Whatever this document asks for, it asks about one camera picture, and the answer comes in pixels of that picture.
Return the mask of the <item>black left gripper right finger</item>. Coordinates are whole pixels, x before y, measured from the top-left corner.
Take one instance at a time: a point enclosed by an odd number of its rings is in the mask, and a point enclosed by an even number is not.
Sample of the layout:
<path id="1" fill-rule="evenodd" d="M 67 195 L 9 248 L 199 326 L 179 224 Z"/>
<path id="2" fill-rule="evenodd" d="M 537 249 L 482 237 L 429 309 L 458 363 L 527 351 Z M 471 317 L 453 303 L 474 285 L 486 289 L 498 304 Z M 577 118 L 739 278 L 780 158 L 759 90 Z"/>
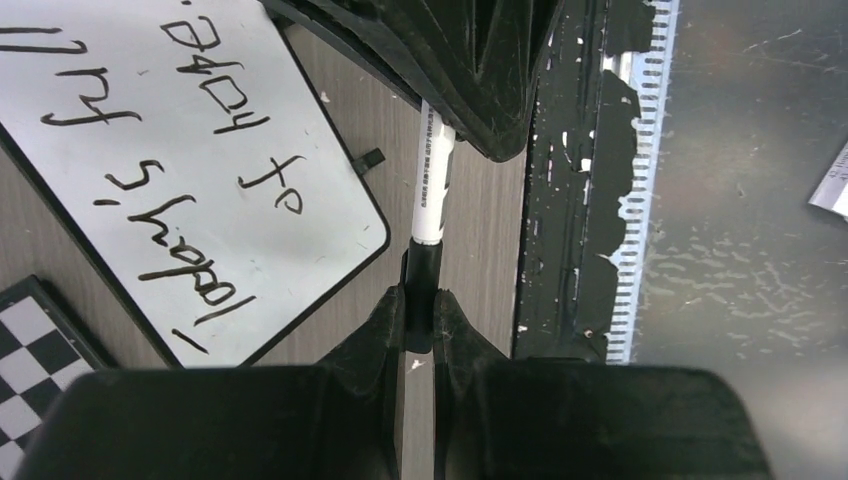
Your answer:
<path id="1" fill-rule="evenodd" d="M 737 393 L 712 372 L 512 360 L 449 291 L 434 302 L 438 479 L 769 479 Z"/>

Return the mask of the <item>small black-framed whiteboard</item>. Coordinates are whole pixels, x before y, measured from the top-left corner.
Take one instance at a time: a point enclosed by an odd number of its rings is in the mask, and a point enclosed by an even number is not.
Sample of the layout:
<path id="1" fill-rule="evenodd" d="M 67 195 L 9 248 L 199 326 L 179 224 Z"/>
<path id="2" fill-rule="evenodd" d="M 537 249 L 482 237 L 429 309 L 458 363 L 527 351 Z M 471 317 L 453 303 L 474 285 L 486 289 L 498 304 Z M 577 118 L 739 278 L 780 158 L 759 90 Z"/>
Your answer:
<path id="1" fill-rule="evenodd" d="M 1 124 L 176 365 L 256 361 L 390 242 L 257 1 L 5 1 Z"/>

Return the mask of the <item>white whiteboard marker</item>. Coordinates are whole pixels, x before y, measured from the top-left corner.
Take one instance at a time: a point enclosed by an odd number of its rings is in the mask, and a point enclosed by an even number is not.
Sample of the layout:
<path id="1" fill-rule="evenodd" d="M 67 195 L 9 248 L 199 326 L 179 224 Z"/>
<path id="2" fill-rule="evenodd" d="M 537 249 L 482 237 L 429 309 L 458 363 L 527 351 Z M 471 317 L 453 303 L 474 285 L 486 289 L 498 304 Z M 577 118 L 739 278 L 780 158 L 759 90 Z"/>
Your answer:
<path id="1" fill-rule="evenodd" d="M 426 101 L 421 103 L 411 237 L 421 245 L 442 241 L 450 188 L 455 129 Z"/>

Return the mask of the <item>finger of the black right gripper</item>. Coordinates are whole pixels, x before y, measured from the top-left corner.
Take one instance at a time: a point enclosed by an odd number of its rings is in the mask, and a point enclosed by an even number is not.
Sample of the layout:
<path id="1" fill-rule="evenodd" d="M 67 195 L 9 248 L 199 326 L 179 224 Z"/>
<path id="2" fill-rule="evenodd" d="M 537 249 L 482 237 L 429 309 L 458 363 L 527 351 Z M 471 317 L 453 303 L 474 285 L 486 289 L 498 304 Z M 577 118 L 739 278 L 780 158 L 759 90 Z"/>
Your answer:
<path id="1" fill-rule="evenodd" d="M 561 1 L 464 5 L 464 131 L 493 162 L 505 162 L 525 148 L 541 57 L 562 10 Z"/>
<path id="2" fill-rule="evenodd" d="M 450 32 L 457 5 L 443 1 L 264 1 L 306 27 L 409 102 L 424 100 L 472 143 L 489 143 L 471 50 Z"/>

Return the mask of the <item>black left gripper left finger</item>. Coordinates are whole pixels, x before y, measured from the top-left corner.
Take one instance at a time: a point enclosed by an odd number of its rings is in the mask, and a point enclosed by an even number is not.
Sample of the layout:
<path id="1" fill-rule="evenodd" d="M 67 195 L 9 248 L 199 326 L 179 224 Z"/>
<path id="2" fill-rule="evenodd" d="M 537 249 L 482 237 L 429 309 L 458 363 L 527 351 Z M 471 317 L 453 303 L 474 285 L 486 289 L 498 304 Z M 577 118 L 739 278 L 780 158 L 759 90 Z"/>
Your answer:
<path id="1" fill-rule="evenodd" d="M 308 365 L 99 370 L 30 440 L 19 479 L 396 479 L 405 298 Z"/>

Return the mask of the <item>black marker cap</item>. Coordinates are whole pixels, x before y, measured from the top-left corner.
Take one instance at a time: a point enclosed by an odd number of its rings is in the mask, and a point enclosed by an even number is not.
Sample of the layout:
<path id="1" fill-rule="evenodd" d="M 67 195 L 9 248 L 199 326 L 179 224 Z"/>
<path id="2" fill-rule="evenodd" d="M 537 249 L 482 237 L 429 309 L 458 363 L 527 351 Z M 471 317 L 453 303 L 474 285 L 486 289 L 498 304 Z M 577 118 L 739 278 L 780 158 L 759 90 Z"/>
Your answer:
<path id="1" fill-rule="evenodd" d="M 401 281 L 405 296 L 405 349 L 417 354 L 432 350 L 434 302 L 439 289 L 443 244 L 409 241 Z"/>

